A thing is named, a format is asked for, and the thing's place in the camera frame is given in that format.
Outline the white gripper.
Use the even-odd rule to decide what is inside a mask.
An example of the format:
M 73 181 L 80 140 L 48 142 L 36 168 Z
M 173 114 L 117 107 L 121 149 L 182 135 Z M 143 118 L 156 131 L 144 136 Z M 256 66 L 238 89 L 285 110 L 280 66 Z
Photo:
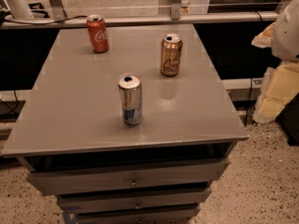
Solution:
M 272 54 L 282 60 L 277 68 L 266 69 L 252 115 L 257 123 L 269 123 L 299 93 L 299 63 L 294 63 L 299 61 L 299 0 L 291 0 L 276 22 L 256 35 L 251 44 L 271 48 Z

